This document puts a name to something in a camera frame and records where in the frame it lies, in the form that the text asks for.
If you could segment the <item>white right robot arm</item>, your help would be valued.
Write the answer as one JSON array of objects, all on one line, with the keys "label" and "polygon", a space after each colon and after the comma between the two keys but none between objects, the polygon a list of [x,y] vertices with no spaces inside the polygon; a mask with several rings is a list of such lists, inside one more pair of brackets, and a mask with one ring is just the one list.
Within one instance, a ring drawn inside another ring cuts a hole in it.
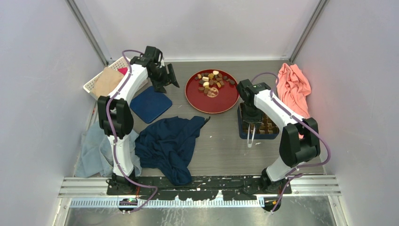
[{"label": "white right robot arm", "polygon": [[237,91],[243,100],[241,119],[249,126],[248,134],[254,134],[264,116],[268,116],[281,133],[279,157],[260,177],[261,188],[271,194],[295,167],[319,156],[318,124],[313,118],[306,119],[289,109],[273,96],[265,83],[252,84],[246,79],[238,83]]}]

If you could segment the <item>clear plastic metal tongs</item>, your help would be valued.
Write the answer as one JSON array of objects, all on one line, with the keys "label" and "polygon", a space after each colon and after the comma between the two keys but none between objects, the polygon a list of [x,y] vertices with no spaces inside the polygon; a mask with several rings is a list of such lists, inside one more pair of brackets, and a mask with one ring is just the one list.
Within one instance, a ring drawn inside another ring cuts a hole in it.
[{"label": "clear plastic metal tongs", "polygon": [[255,132],[256,132],[256,125],[249,123],[248,129],[247,129],[247,147],[248,148],[251,148],[253,146]]}]

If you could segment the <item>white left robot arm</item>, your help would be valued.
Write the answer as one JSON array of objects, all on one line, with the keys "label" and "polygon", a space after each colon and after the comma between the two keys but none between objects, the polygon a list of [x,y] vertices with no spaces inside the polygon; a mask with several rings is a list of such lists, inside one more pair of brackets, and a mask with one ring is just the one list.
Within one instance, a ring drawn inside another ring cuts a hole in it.
[{"label": "white left robot arm", "polygon": [[127,59],[127,75],[116,88],[97,100],[99,126],[108,137],[112,148],[113,173],[111,182],[119,184],[125,194],[136,191],[135,166],[131,160],[129,135],[133,130],[134,119],[129,107],[139,86],[150,79],[155,92],[165,93],[165,87],[172,84],[179,87],[173,66],[165,64],[160,49],[147,46],[143,53]]}]

